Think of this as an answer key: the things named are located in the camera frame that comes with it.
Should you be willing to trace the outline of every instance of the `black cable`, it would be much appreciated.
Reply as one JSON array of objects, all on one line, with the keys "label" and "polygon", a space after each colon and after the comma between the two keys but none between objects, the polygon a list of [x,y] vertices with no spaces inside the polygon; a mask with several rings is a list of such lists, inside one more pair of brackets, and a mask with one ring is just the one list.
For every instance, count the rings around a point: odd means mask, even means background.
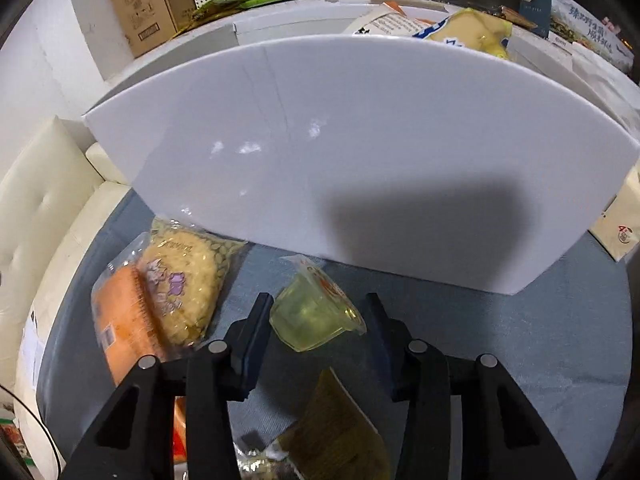
[{"label": "black cable", "polygon": [[49,443],[51,444],[51,449],[53,450],[53,455],[56,457],[56,463],[58,464],[58,476],[56,478],[59,478],[60,475],[62,474],[62,467],[60,466],[60,459],[58,458],[58,453],[56,452],[56,445],[53,443],[53,440],[49,436],[49,432],[47,431],[47,428],[44,427],[44,424],[41,423],[40,419],[33,414],[33,412],[29,409],[29,407],[24,402],[22,402],[17,395],[15,395],[13,392],[9,391],[8,388],[5,388],[4,386],[2,386],[2,384],[0,384],[0,388],[2,388],[9,395],[11,395],[15,400],[20,402],[22,407],[29,412],[29,414],[34,418],[34,420],[40,425],[40,427],[42,428],[42,431],[44,431],[44,434],[47,436],[47,439],[48,439]]}]

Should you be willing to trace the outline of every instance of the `silver screw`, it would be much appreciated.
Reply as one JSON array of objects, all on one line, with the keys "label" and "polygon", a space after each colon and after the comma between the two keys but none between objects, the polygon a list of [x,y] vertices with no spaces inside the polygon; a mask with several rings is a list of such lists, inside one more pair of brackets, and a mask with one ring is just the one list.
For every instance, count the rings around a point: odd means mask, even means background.
[{"label": "silver screw", "polygon": [[413,354],[424,354],[427,351],[427,343],[422,339],[414,339],[409,343],[409,352]]},{"label": "silver screw", "polygon": [[156,358],[153,355],[145,355],[138,361],[138,366],[143,370],[147,370],[156,364]]},{"label": "silver screw", "polygon": [[209,352],[212,354],[222,354],[226,350],[226,343],[222,339],[216,339],[209,343]]},{"label": "silver screw", "polygon": [[498,364],[498,359],[491,354],[482,354],[480,356],[480,364],[487,368],[494,368]]}]

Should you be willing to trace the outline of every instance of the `white board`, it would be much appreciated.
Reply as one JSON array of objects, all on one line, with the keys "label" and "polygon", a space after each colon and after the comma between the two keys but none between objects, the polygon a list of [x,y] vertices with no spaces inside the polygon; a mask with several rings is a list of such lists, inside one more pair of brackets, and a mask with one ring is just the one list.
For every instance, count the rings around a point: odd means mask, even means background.
[{"label": "white board", "polygon": [[638,145],[516,64],[413,38],[225,50],[85,116],[157,214],[513,294],[598,217]]}]

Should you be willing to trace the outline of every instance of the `yellow package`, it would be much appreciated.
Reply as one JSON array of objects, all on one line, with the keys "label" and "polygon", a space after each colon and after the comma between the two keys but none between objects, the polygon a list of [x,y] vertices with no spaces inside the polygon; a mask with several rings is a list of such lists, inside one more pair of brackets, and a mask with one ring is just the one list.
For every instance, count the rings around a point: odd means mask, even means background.
[{"label": "yellow package", "polygon": [[502,40],[511,37],[513,24],[479,10],[463,9],[414,35],[414,38],[466,46],[509,59]]},{"label": "yellow package", "polygon": [[230,258],[244,242],[154,219],[138,262],[166,338],[186,346],[201,338],[216,309]]}]

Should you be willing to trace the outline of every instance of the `orange snack bag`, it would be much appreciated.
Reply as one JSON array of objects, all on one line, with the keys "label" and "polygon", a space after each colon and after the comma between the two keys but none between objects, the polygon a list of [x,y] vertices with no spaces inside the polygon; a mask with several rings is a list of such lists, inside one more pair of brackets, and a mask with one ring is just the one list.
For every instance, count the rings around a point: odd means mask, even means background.
[{"label": "orange snack bag", "polygon": [[[94,294],[94,321],[98,340],[107,358],[116,385],[142,356],[155,355],[161,361],[167,355],[156,320],[149,309],[149,298],[135,266],[115,271]],[[186,459],[184,399],[174,406],[174,462]]]}]

